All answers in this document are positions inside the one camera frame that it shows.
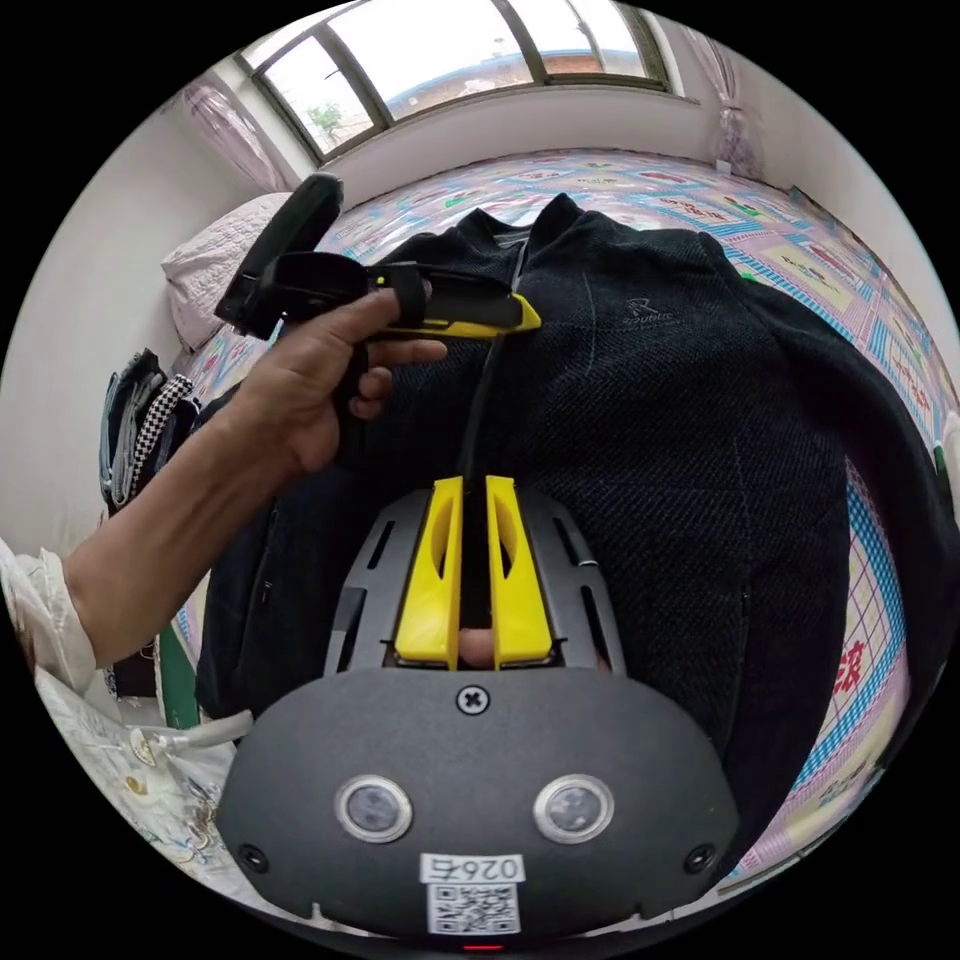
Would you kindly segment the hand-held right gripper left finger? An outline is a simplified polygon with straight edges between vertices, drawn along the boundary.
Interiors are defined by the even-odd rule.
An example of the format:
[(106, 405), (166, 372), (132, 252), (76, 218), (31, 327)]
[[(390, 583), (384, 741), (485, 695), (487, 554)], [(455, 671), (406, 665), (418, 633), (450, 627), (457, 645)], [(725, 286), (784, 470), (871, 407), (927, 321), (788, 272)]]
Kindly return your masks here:
[(406, 664), (454, 669), (458, 663), (463, 479), (430, 492), (397, 623), (394, 650)]

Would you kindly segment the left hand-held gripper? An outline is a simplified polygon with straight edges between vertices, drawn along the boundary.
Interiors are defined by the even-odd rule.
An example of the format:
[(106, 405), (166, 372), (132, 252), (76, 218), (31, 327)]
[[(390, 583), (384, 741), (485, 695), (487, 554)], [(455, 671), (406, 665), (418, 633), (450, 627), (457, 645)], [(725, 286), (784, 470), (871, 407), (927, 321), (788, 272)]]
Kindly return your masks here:
[(302, 324), (381, 290), (398, 300), (387, 337), (492, 339), (538, 330), (542, 320), (509, 285), (418, 262), (364, 266), (339, 254), (288, 253), (255, 275), (238, 271), (215, 308), (245, 335), (271, 337), (285, 321)]

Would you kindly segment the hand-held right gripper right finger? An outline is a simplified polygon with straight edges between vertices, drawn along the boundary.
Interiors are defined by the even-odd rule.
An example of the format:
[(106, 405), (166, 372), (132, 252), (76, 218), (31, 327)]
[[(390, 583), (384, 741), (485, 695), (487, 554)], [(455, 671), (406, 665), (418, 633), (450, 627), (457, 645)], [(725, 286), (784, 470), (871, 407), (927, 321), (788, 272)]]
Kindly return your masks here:
[(514, 480), (488, 476), (485, 498), (494, 667), (541, 663), (553, 639)]

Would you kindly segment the person's left hand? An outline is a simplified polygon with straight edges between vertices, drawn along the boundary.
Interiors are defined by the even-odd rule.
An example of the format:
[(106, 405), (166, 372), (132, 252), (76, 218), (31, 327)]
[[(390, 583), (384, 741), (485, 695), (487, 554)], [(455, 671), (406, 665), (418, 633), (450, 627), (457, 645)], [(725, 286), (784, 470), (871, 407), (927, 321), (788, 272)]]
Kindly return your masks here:
[(394, 293), (369, 294), (310, 320), (257, 362), (229, 412), (259, 472), (288, 480), (328, 465), (340, 442), (339, 389), (348, 414), (369, 421), (392, 389), (394, 369), (446, 358), (437, 341), (373, 342), (398, 315)]

